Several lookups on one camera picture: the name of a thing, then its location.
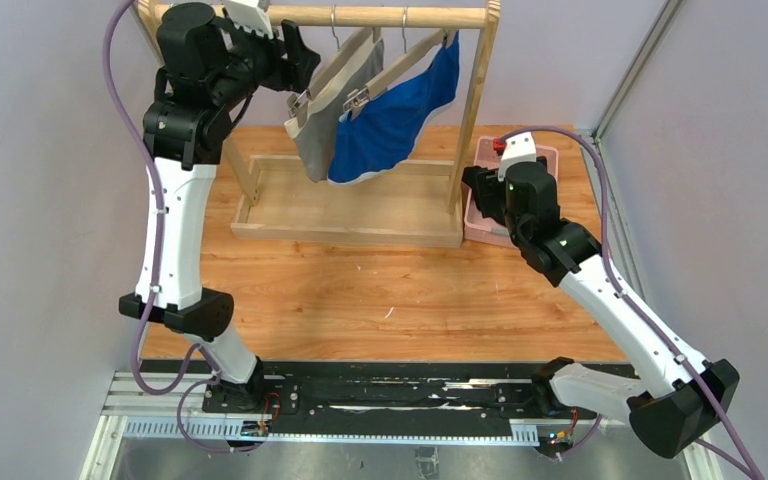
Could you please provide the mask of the wooden hanger with grey underwear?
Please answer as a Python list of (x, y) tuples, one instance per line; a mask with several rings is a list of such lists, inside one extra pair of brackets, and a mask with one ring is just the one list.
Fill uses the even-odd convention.
[(381, 36), (380, 27), (361, 27), (343, 43), (338, 44), (336, 54), (312, 77), (308, 87), (287, 100), (288, 113), (300, 126), (307, 120), (308, 104), (319, 95), (337, 74), (346, 68), (351, 57), (367, 42), (375, 43)]

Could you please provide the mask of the grey underwear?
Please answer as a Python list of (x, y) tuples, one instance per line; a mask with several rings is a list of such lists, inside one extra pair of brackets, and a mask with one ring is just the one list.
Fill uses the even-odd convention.
[(337, 126), (344, 113), (343, 105), (350, 93), (360, 90), (383, 70), (384, 52), (382, 38), (367, 38), (320, 93), (306, 103), (306, 120), (301, 123), (301, 114), (298, 114), (284, 122), (284, 129), (294, 142), (310, 181), (327, 179), (335, 154)]

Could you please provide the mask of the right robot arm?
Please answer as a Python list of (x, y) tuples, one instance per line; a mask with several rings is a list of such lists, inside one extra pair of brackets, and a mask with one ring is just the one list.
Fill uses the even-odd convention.
[(687, 345), (619, 277), (599, 241), (563, 218), (557, 182), (539, 161), (506, 170), (471, 166), (462, 181), (480, 213), (501, 220), (522, 258), (582, 306), (625, 354), (632, 378), (558, 357), (532, 376), (539, 409), (589, 410), (631, 427), (653, 453), (674, 458), (727, 410), (740, 375)]

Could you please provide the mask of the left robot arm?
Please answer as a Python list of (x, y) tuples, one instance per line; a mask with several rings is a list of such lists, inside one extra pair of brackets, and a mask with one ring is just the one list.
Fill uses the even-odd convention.
[(155, 38), (163, 63), (133, 129), (149, 180), (145, 254), (134, 291), (119, 301), (123, 315), (186, 337), (211, 365), (211, 396), (245, 412), (266, 399), (264, 366), (232, 328), (233, 297), (202, 284), (207, 201), (224, 142), (254, 93), (301, 93), (320, 61), (298, 25), (273, 25), (268, 8), (186, 2), (162, 15)]

